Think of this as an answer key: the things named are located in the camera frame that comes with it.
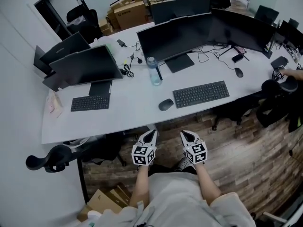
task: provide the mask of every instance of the computer mouse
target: computer mouse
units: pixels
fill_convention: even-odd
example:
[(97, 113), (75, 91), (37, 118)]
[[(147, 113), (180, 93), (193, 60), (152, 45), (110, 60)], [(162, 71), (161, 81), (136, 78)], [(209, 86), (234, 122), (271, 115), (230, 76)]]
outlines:
[(164, 100), (163, 102), (161, 102), (159, 104), (159, 109), (161, 111), (166, 111), (168, 110), (170, 107), (172, 107), (174, 105), (174, 102), (169, 98), (169, 99), (166, 99)]
[(244, 76), (242, 70), (238, 67), (235, 68), (235, 73), (239, 78), (242, 78)]

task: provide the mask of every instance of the person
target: person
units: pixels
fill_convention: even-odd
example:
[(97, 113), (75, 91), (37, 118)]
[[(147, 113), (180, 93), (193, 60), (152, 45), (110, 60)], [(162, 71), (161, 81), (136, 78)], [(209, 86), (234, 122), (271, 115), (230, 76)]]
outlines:
[(303, 70), (280, 70), (284, 76), (293, 76), (298, 81), (303, 80)]
[(105, 210), (95, 227), (255, 227), (234, 192), (222, 194), (203, 163), (183, 158), (175, 171), (139, 168), (128, 207)]

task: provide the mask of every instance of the computer monitor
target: computer monitor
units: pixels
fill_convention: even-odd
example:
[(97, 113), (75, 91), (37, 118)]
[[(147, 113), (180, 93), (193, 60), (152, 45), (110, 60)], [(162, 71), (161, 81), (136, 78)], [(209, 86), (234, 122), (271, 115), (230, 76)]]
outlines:
[(282, 22), (277, 33), (285, 38), (284, 43), (290, 42), (289, 45), (295, 49), (303, 45), (303, 34), (286, 21)]
[(90, 48), (90, 45), (85, 41), (82, 35), (77, 32), (71, 35), (62, 42), (56, 44), (52, 49), (45, 53), (44, 56), (40, 58), (46, 65), (63, 58), (69, 54), (75, 52), (84, 51)]
[(106, 45), (70, 54), (50, 67), (69, 85), (123, 78)]
[(41, 70), (46, 75), (49, 75), (52, 72), (52, 68), (43, 63), (40, 58), (45, 54), (45, 52), (37, 45), (34, 57), (34, 66)]
[(208, 41), (263, 52), (276, 28), (252, 17), (226, 10), (212, 9), (213, 24)]
[(255, 18), (271, 25), (275, 22), (278, 15), (278, 11), (260, 5), (255, 14)]
[(210, 0), (169, 0), (151, 5), (155, 24), (161, 24), (171, 19), (208, 13)]
[(137, 32), (145, 58), (168, 60), (207, 43), (212, 14), (172, 19)]

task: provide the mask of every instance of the white desk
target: white desk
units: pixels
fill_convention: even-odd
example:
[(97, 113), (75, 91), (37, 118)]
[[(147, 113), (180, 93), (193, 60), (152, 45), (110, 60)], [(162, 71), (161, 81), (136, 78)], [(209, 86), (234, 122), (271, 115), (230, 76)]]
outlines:
[[(111, 35), (115, 40), (121, 39), (127, 46), (135, 45), (138, 41), (136, 32), (152, 26), (153, 23), (137, 26), (128, 30)], [(212, 49), (212, 46), (205, 46), (204, 51)], [(124, 59), (135, 51), (133, 48), (122, 48), (119, 65)], [(287, 68), (296, 69), (296, 64), (284, 48), (276, 50), (274, 47), (271, 59), (267, 59), (262, 53), (247, 50), (245, 54), (250, 61), (245, 58), (237, 63), (243, 73), (243, 78), (238, 78), (233, 70), (218, 61), (214, 55), (208, 53), (210, 60), (200, 63), (197, 53), (189, 54), (195, 62), (185, 70), (172, 74), (167, 65), (162, 65), (160, 70), (163, 82), (160, 86), (153, 86), (149, 79), (147, 66), (142, 56), (142, 50), (135, 52), (135, 56), (143, 59), (142, 64), (138, 64), (135, 59), (132, 63), (131, 71), (134, 78), (124, 77), (120, 80), (113, 80), (109, 108), (105, 110), (93, 110), (82, 112), (71, 112), (71, 102), (75, 97), (88, 96), (90, 84), (67, 87), (58, 92), (58, 96), (64, 107), (64, 112), (55, 119), (49, 115), (47, 109), (44, 112), (42, 127), (42, 143), (57, 143), (62, 141), (85, 138), (89, 136), (109, 134), (155, 124), (188, 114), (200, 112), (225, 103), (234, 101), (240, 97), (250, 95), (261, 90), (264, 81), (271, 78), (272, 67), (270, 63), (279, 56), (285, 56), (288, 60)], [(231, 50), (220, 57), (230, 67), (234, 67), (232, 57), (237, 55)], [(217, 82), (224, 80), (230, 97), (215, 100), (203, 104), (177, 109), (173, 105), (169, 110), (160, 111), (158, 105), (165, 99), (173, 98), (173, 90)]]

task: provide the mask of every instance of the keyboard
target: keyboard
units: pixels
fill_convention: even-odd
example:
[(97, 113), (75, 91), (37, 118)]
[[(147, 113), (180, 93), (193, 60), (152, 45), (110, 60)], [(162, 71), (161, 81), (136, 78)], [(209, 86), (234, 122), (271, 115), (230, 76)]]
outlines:
[(229, 97), (224, 81), (173, 91), (177, 108), (206, 103)]
[(109, 107), (108, 96), (84, 96), (72, 100), (71, 112), (107, 109)]

